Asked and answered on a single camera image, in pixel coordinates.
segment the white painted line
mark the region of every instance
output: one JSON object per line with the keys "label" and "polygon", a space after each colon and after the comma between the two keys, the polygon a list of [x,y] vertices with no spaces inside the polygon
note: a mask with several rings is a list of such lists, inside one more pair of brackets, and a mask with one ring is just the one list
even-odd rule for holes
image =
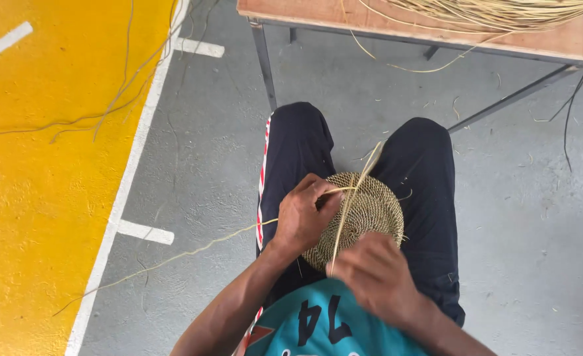
{"label": "white painted line", "polygon": [[28,21],[20,24],[14,30],[8,32],[6,36],[0,38],[0,53],[3,52],[4,49],[14,45],[18,42],[18,40],[22,39],[23,37],[32,33],[32,26]]}
{"label": "white painted line", "polygon": [[[190,0],[178,0],[177,11],[173,16],[171,26],[172,30],[169,33],[173,33],[171,36],[171,41],[175,41],[178,37],[179,29],[175,26],[181,26],[182,21],[186,16],[186,9],[188,8],[188,3]],[[164,61],[157,66],[155,70],[155,76],[151,82],[151,88],[148,90],[148,95],[146,97],[146,102],[144,103],[144,108],[142,109],[142,114],[140,115],[138,122],[138,129],[133,138],[133,145],[131,146],[131,152],[129,153],[129,160],[127,161],[127,166],[122,174],[122,180],[120,181],[120,188],[118,188],[118,193],[115,195],[115,201],[111,208],[111,214],[109,215],[109,220],[107,221],[107,228],[105,229],[105,234],[102,238],[102,243],[100,244],[100,249],[98,250],[98,255],[96,256],[96,262],[91,270],[91,275],[89,281],[87,281],[87,287],[85,287],[85,293],[92,291],[99,287],[100,281],[102,279],[102,274],[105,272],[105,267],[107,266],[107,258],[109,257],[109,252],[113,245],[113,238],[115,238],[115,233],[118,230],[118,223],[122,218],[122,211],[129,197],[129,190],[131,189],[131,183],[133,182],[133,176],[135,175],[136,169],[138,169],[139,158],[142,156],[142,150],[144,149],[144,144],[146,142],[146,136],[148,130],[151,126],[151,120],[153,119],[153,114],[155,114],[155,108],[160,99],[160,94],[162,93],[162,86],[164,85],[164,80],[166,79],[166,72],[169,69],[170,59],[175,51],[168,51],[168,46],[164,47],[162,53],[162,58],[166,57]],[[78,356],[81,350],[82,339],[85,337],[85,330],[87,330],[87,323],[90,320],[91,309],[93,308],[93,303],[96,299],[96,292],[86,295],[82,301],[81,306],[76,314],[76,320],[74,321],[74,326],[72,327],[72,332],[67,340],[67,348],[65,350],[65,356]]]}
{"label": "white painted line", "polygon": [[193,41],[192,39],[178,38],[174,43],[173,47],[178,51],[184,51],[188,53],[204,54],[206,56],[221,58],[226,48],[222,45]]}
{"label": "white painted line", "polygon": [[134,238],[155,241],[165,245],[172,244],[172,241],[175,238],[175,234],[171,231],[140,225],[126,220],[120,220],[120,223],[118,224],[118,232],[133,236]]}

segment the metal frame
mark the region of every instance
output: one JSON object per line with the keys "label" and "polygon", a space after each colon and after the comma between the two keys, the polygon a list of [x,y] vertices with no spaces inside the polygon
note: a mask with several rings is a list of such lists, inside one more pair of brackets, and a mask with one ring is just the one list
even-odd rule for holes
{"label": "metal frame", "polygon": [[[263,25],[276,25],[276,26],[283,26],[290,28],[290,43],[296,40],[296,28],[303,28],[307,30],[313,31],[320,31],[320,32],[329,32],[332,34],[344,34],[350,35],[351,31],[346,30],[343,28],[333,28],[333,27],[323,27],[323,26],[315,26],[315,25],[307,25],[303,23],[291,23],[291,22],[283,22],[283,21],[276,21],[276,20],[266,20],[261,18],[252,18],[248,17],[248,22],[250,26],[252,26],[252,35],[254,35],[254,43],[256,45],[256,51],[259,57],[259,63],[261,64],[261,71],[263,72],[263,81],[265,82],[265,92],[267,93],[267,99],[269,100],[269,106],[272,109],[272,112],[277,108],[276,106],[276,94],[274,93],[274,81],[272,79],[272,70],[269,65],[269,56],[267,54],[267,43],[265,41],[265,32],[263,29]],[[470,45],[464,44],[454,44],[454,43],[445,43],[440,41],[432,41],[432,40],[424,40],[424,39],[416,39],[412,37],[403,37],[403,36],[389,36],[384,34],[375,34],[372,32],[360,32],[360,31],[353,31],[353,34],[359,37],[368,37],[372,39],[381,39],[386,41],[393,41],[393,42],[402,42],[402,43],[411,43],[415,45],[427,45],[430,48],[424,53],[424,57],[426,60],[430,60],[432,55],[439,50],[440,47],[449,48],[449,49],[458,49],[466,51],[467,49],[471,48]],[[555,56],[545,56],[540,54],[533,54],[533,53],[523,53],[523,52],[514,52],[508,51],[504,49],[496,49],[496,48],[487,48],[487,47],[476,47],[472,49],[472,52],[478,53],[487,53],[487,54],[496,54],[499,56],[507,56],[513,58],[524,58],[527,60],[535,60],[535,61],[543,61],[548,63],[558,63],[562,64],[563,66],[554,70],[553,72],[541,77],[540,79],[534,81],[533,83],[525,86],[524,88],[518,90],[517,92],[510,94],[501,100],[491,104],[490,106],[478,111],[474,115],[468,117],[467,119],[461,121],[460,123],[453,125],[448,129],[449,133],[454,133],[465,127],[467,125],[473,124],[478,120],[490,115],[505,106],[515,103],[516,101],[523,99],[553,83],[556,81],[567,77],[573,73],[578,72],[580,69],[583,69],[583,61],[581,60],[572,60],[569,58],[561,58]]]}

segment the black pants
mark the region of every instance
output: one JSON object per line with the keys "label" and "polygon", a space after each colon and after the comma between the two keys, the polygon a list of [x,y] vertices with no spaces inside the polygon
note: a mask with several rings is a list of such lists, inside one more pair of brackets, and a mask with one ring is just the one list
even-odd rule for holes
{"label": "black pants", "polygon": [[[272,114],[265,134],[264,167],[259,184],[259,222],[278,217],[283,198],[306,176],[336,173],[333,140],[322,113],[309,103],[282,106]],[[370,173],[386,184],[404,214],[401,250],[415,285],[462,326],[454,211],[454,158],[450,135],[427,118],[413,118],[386,141]],[[274,237],[276,223],[257,229],[257,256]],[[325,278],[302,257],[276,282],[264,308],[289,292]]]}

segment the table top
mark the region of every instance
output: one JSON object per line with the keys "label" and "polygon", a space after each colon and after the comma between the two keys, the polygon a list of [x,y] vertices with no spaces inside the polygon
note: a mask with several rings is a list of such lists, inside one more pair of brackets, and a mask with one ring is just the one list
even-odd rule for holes
{"label": "table top", "polygon": [[[253,18],[344,28],[459,45],[479,45],[479,47],[583,61],[583,16],[550,31],[509,34],[487,41],[495,35],[459,34],[405,25],[372,12],[362,2],[401,21],[434,28],[452,28],[444,22],[402,10],[382,0],[238,0],[236,9],[240,15]],[[346,19],[342,4],[347,12]]]}

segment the wooden table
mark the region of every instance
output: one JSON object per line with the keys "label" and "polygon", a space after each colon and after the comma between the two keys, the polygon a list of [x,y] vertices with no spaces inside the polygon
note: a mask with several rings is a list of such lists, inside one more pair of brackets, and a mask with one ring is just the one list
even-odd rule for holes
{"label": "wooden table", "polygon": [[452,133],[470,125],[503,107],[515,103],[573,73],[583,70],[583,16],[547,32],[509,34],[493,41],[492,35],[458,34],[441,29],[429,29],[390,20],[368,7],[392,18],[426,27],[451,28],[437,20],[414,12],[401,10],[382,0],[238,0],[240,15],[246,16],[252,26],[259,63],[263,72],[265,90],[274,111],[276,95],[267,53],[264,24],[290,28],[290,42],[295,40],[296,28],[305,28],[337,34],[355,34],[388,41],[428,45],[424,53],[429,60],[439,47],[497,54],[528,60],[559,63],[563,66],[534,81],[517,92],[493,103],[448,130]]}

